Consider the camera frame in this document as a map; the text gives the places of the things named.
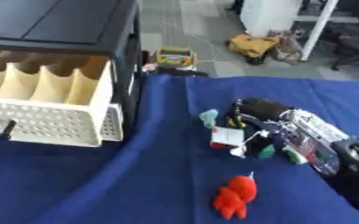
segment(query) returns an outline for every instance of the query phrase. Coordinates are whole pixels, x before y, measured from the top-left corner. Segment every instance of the blue cloth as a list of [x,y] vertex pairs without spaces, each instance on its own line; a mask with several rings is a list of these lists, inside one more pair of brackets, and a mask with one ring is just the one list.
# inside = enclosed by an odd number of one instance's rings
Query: blue cloth
[[359,224],[359,212],[308,166],[242,160],[208,147],[200,112],[268,97],[359,136],[359,82],[151,76],[137,131],[121,149],[0,142],[0,223],[227,223],[211,205],[229,178],[255,172],[250,224]]

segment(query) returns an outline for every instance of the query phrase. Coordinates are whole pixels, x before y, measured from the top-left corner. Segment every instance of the red teddy bear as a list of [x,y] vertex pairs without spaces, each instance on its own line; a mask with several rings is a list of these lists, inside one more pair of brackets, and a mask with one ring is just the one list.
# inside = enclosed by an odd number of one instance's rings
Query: red teddy bear
[[250,177],[236,176],[229,180],[229,186],[219,188],[214,207],[225,219],[230,219],[234,214],[244,219],[247,213],[246,203],[255,199],[256,194],[257,186],[252,175]]

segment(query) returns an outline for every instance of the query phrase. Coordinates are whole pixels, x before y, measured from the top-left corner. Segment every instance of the gray carpet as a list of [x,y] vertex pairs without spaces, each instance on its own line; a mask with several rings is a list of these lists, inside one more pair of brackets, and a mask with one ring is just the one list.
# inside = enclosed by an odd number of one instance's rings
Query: gray carpet
[[142,45],[191,47],[197,52],[198,70],[211,77],[277,76],[338,81],[359,81],[359,63],[329,69],[336,60],[333,46],[319,42],[309,61],[292,66],[267,59],[262,66],[247,64],[231,52],[225,41],[243,32],[238,16],[225,11],[233,0],[141,0]]

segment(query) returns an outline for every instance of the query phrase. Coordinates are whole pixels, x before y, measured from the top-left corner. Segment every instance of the small box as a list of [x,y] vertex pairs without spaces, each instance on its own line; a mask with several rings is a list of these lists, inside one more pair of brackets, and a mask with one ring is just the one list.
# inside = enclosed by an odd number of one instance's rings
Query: small box
[[240,147],[243,144],[242,129],[227,129],[222,127],[214,127],[212,129],[211,147]]

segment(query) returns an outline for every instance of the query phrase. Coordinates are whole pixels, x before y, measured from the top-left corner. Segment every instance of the light blue toy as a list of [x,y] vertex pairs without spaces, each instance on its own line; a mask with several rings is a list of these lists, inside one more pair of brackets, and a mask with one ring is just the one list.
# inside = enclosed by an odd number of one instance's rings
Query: light blue toy
[[218,117],[218,115],[219,112],[213,108],[201,113],[199,118],[204,122],[204,126],[211,130],[216,125],[216,117]]

